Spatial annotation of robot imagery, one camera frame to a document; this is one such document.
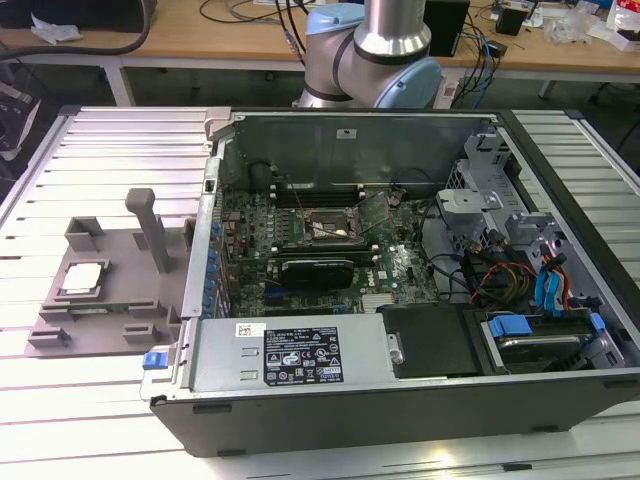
black box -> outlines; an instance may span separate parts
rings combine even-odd
[[[469,11],[469,0],[427,0],[424,23],[431,30],[432,57],[453,57]]]
[[[496,22],[496,32],[503,35],[518,35],[527,15],[529,12],[526,10],[502,7]]]
[[[148,0],[152,11],[156,0]],[[140,0],[6,0],[0,1],[0,26],[29,28],[31,13],[47,23],[79,28],[142,31]]]

blue latch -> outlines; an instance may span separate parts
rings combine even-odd
[[[169,367],[168,352],[147,352],[142,359],[144,370],[162,370]]]
[[[602,317],[600,316],[599,313],[591,314],[591,324],[593,325],[593,328],[596,329],[596,333],[598,335],[600,335],[602,332],[606,330],[606,325],[604,323],[604,320],[602,320]]]
[[[524,315],[497,315],[489,320],[489,330],[496,338],[525,336],[533,333]]]

power supply label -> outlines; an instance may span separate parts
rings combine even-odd
[[[270,387],[344,382],[336,327],[265,330],[264,382]]]

wooden table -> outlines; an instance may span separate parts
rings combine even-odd
[[[119,106],[134,104],[125,67],[211,68],[238,70],[302,71],[277,25],[220,24],[198,13],[202,0],[158,0],[149,38],[130,55],[123,57],[87,57],[83,55],[46,55],[25,57],[32,63],[97,65],[105,69]],[[497,76],[540,80],[611,81],[640,83],[640,55],[623,53],[602,40],[591,45],[553,45],[541,29],[523,28],[511,37],[495,32],[495,24],[475,16],[478,7],[488,0],[474,0],[471,11],[474,22],[490,39],[509,48]],[[263,15],[272,7],[247,4],[239,7],[247,15]],[[233,19],[225,11],[223,0],[213,0],[206,13]],[[304,30],[305,15],[295,11],[299,30]],[[114,47],[126,45],[135,34],[116,32],[83,32],[78,46]],[[42,45],[43,42],[27,30],[2,30],[0,40],[10,47]],[[443,67],[443,82],[436,98],[436,107],[447,108],[460,78],[476,61],[476,50],[470,41],[462,41],[453,58],[439,58]]]

blue tab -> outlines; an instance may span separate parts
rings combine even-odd
[[[593,325],[593,328],[596,329],[596,333],[598,335],[600,335],[602,332],[606,330],[606,325],[604,323],[604,320],[602,320],[602,317],[600,316],[599,313],[591,314],[591,324]]]
[[[521,337],[531,335],[533,330],[524,315],[498,315],[489,321],[489,330],[494,337]]]
[[[147,352],[142,359],[142,368],[145,370],[162,370],[169,367],[168,352]]]
[[[538,272],[538,278],[536,278],[536,289],[534,292],[534,301],[538,307],[542,306],[544,302],[544,284],[547,281],[547,270],[541,268]]]
[[[489,320],[489,331],[491,332],[491,335],[493,335],[494,338],[504,336],[504,329],[500,324],[500,320],[498,320],[497,318],[493,318]]]
[[[558,287],[560,286],[560,275],[556,272],[551,272],[549,278],[547,295],[544,297],[544,309],[551,312],[554,317],[561,317],[562,310],[558,310],[556,308],[556,294],[558,293]]]

